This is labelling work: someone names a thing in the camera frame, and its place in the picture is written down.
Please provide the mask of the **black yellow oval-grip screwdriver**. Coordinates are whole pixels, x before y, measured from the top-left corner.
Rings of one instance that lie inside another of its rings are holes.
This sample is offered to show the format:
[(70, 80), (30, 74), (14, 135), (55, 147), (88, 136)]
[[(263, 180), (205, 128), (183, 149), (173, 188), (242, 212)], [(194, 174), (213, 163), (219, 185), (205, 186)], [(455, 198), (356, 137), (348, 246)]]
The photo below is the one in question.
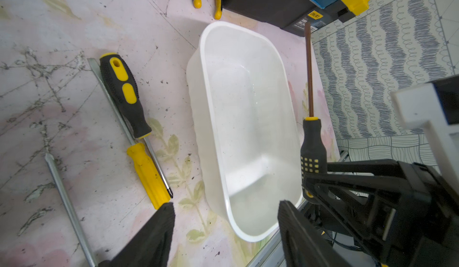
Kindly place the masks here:
[(173, 198), (172, 188), (148, 140), (152, 129), (145, 119), (137, 84), (130, 68), (119, 54), (105, 53), (100, 57), (100, 70), (116, 107), (131, 126), (133, 137), (141, 140), (147, 146), (149, 155), (152, 157), (154, 165), (166, 187), (169, 198)]

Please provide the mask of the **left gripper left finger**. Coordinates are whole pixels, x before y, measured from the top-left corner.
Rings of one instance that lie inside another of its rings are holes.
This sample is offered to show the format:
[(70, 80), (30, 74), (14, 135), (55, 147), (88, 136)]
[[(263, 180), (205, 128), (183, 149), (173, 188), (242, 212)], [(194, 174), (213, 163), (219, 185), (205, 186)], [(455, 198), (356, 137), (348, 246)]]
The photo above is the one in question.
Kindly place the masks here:
[(151, 219), (112, 260), (100, 267), (166, 267), (169, 259), (175, 210), (172, 203), (163, 204)]

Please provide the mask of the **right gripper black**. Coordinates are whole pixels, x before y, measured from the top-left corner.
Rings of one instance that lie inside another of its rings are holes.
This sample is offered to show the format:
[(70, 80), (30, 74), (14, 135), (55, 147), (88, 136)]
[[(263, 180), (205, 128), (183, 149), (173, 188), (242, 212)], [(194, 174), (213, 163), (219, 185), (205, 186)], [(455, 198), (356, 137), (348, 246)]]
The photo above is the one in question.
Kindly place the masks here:
[(430, 166), (394, 160), (329, 163), (324, 172), (304, 172), (303, 192), (382, 264), (459, 264), (459, 197)]

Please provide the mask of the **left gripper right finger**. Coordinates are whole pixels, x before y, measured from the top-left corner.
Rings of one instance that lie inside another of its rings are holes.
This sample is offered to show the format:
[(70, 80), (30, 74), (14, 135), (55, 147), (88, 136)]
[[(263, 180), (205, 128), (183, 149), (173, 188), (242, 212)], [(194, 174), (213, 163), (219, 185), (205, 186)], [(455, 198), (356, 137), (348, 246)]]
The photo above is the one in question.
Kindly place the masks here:
[(288, 267), (348, 267), (350, 264), (290, 202), (281, 201), (278, 222), (284, 258)]

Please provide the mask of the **black handle yellow-end screwdriver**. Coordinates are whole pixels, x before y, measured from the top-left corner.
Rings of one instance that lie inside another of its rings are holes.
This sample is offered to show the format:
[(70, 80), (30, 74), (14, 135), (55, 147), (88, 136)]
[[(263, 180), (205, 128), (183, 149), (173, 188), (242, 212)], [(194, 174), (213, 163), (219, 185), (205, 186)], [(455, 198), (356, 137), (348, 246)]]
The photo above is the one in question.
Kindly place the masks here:
[(86, 235), (81, 227), (81, 224), (80, 224), (80, 220), (75, 212), (75, 209), (74, 209), (74, 206), (69, 198), (69, 195), (66, 191), (66, 188), (62, 182), (62, 179), (59, 175), (59, 171), (57, 169), (57, 165), (56, 165), (56, 160), (55, 158), (53, 157), (53, 155), (51, 153), (46, 153), (45, 154), (45, 161), (47, 162), (48, 164), (48, 167), (49, 167), (49, 170), (50, 170), (50, 173), (53, 177), (53, 180), (55, 182), (55, 186), (59, 192), (59, 195), (62, 199), (62, 202), (63, 202), (63, 205), (65, 207), (65, 210), (68, 214), (68, 217), (69, 217), (69, 220), (71, 222), (71, 225), (74, 229), (74, 232), (75, 232), (75, 235), (77, 236), (78, 240), (79, 240), (79, 243), (80, 243), (80, 246), (81, 246), (81, 249), (82, 249), (82, 252), (84, 254), (84, 256), (86, 257), (86, 260), (88, 262), (88, 265), (90, 267), (97, 267), (98, 266), (98, 262), (97, 262), (97, 259), (96, 259), (96, 256), (94, 255), (94, 253), (92, 252), (92, 249), (90, 248), (90, 245), (87, 241), (87, 238), (86, 238)]

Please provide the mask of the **black yellow-dotted brown-shaft screwdriver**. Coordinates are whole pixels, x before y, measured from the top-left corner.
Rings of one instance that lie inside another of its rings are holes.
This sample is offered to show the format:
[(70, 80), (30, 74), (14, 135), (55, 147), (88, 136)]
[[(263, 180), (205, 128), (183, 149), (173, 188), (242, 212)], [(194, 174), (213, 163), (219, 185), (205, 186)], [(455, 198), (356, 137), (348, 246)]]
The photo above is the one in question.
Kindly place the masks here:
[(313, 69), (311, 49), (311, 25), (304, 25), (307, 58), (308, 117), (303, 119), (304, 140), (301, 146), (301, 171), (303, 196), (311, 203), (317, 204), (311, 191), (306, 189), (306, 178), (309, 175), (326, 174), (327, 155), (321, 137), (322, 122), (314, 116)]

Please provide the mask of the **yellow handle screwdriver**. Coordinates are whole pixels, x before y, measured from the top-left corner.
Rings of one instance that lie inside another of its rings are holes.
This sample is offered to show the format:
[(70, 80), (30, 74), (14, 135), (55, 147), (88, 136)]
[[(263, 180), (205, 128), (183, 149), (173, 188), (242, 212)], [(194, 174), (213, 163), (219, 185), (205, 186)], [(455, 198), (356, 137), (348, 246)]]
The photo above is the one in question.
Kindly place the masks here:
[(166, 187), (154, 165), (152, 157), (149, 155), (148, 148), (141, 140), (137, 140), (133, 137), (129, 122), (122, 116), (116, 107), (113, 98), (109, 94), (108, 85), (105, 84), (102, 78), (100, 59), (96, 60), (94, 58), (89, 58), (88, 62), (128, 138), (130, 146), (127, 149), (127, 154), (134, 163), (135, 171), (154, 208), (159, 209), (164, 203), (168, 203), (171, 198), (169, 198)]

